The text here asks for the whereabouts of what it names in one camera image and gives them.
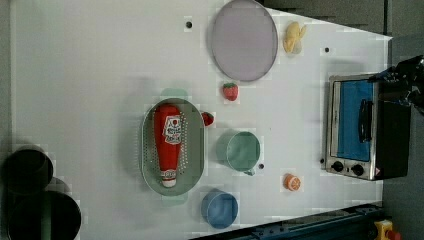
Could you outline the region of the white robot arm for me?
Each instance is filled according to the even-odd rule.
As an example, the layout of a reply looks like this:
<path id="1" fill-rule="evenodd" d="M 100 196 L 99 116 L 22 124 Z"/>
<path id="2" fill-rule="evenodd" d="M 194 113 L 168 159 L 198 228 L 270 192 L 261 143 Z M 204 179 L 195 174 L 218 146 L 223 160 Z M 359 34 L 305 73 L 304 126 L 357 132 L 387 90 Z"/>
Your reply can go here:
<path id="1" fill-rule="evenodd" d="M 52 160 L 40 148 L 13 152 L 2 166 L 7 206 L 8 240 L 76 240 L 82 225 L 81 210 L 66 192 L 65 184 L 49 188 Z"/>

